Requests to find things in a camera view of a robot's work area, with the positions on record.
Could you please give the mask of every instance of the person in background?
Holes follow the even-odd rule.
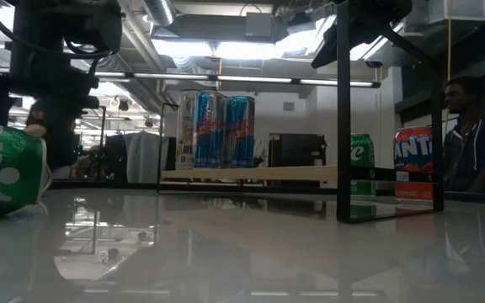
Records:
[[[87,155],[80,157],[76,163],[71,167],[71,178],[85,178],[85,176],[96,176],[99,172],[100,176],[105,176],[104,167],[100,161],[102,157],[102,149],[100,146],[91,146]]]
[[[445,101],[459,118],[443,143],[445,190],[485,193],[484,91],[480,77],[457,77],[447,84]]]

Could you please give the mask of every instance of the green soda can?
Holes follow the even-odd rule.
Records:
[[[374,167],[374,143],[367,134],[351,134],[351,165]],[[375,196],[376,185],[373,182],[351,181],[351,194]]]
[[[0,215],[35,204],[50,186],[42,139],[0,126]]]

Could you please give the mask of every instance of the wooden shelf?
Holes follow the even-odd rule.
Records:
[[[196,168],[163,171],[162,178],[337,181],[335,165],[313,167]]]

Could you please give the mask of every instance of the blue energy drink can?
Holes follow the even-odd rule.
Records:
[[[215,92],[195,95],[194,167],[219,168],[224,154],[226,97]]]
[[[230,97],[227,100],[226,167],[253,167],[255,104],[255,100],[247,96]]]

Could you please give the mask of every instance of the hanging jacket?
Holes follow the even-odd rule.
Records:
[[[485,113],[465,136],[456,125],[443,143],[445,190],[468,191],[485,167]]]

